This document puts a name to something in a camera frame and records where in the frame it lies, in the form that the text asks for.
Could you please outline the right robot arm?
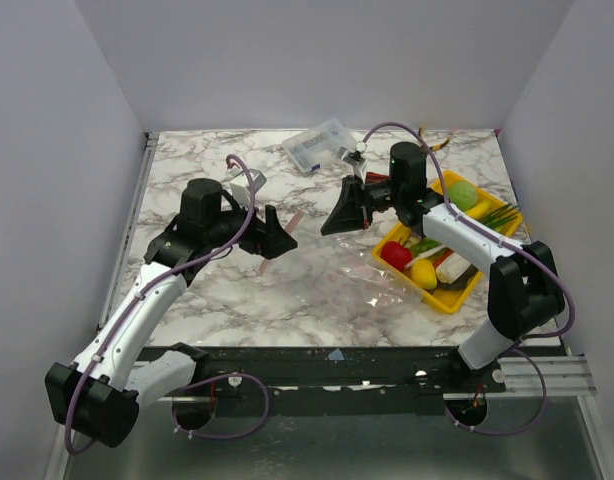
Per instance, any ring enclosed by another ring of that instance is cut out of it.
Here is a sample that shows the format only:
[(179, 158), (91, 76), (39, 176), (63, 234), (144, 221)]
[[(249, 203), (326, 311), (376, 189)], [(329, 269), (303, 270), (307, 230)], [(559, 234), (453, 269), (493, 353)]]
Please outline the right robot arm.
[(560, 314), (565, 299), (551, 250), (542, 242), (523, 245), (471, 220), (428, 187), (426, 160), (420, 146), (398, 142), (390, 149), (387, 179), (366, 183), (345, 176), (321, 233), (365, 229), (374, 213), (392, 208), (404, 226), (445, 245), (487, 276), (488, 318), (457, 347), (446, 370), (449, 384), (467, 392), (481, 383), (483, 368)]

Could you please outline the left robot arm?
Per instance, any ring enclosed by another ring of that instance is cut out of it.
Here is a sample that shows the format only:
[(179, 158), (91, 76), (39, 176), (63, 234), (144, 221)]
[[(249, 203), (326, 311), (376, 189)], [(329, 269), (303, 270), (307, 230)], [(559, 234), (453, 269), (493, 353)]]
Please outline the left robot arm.
[(165, 394), (201, 393), (209, 380), (207, 355), (178, 343), (157, 360), (134, 364), (170, 306), (188, 289), (212, 253), (233, 245), (275, 259), (296, 249), (268, 205), (259, 219), (212, 179), (188, 182), (179, 213), (154, 238), (134, 285), (95, 339), (69, 365), (55, 363), (45, 377), (51, 411), (65, 432), (107, 447), (119, 446), (139, 413)]

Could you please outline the toy celery stalk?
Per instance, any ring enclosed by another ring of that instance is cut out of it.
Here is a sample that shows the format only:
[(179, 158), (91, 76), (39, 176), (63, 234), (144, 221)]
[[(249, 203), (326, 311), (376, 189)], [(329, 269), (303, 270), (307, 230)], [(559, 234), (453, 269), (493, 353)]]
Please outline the toy celery stalk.
[(436, 277), (443, 288), (462, 289), (479, 270), (457, 253), (446, 257), (436, 268)]

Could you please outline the green toy scallion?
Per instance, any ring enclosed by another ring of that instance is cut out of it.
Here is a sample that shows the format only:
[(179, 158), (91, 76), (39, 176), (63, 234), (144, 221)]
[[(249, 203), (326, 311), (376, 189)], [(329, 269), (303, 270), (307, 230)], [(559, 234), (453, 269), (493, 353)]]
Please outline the green toy scallion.
[(496, 230), (512, 222), (518, 215), (519, 209), (512, 204), (505, 204), (492, 212), (486, 214), (480, 223), (484, 226)]

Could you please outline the clear zip top bag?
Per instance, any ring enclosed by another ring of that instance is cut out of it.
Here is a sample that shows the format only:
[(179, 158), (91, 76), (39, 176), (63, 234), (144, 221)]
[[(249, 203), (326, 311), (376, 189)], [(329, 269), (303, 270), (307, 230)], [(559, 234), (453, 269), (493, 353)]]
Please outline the clear zip top bag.
[(297, 212), (289, 221), (298, 247), (258, 268), (264, 284), (311, 313), (340, 323), (384, 321), (419, 305), (420, 295), (347, 236), (323, 236), (321, 217)]

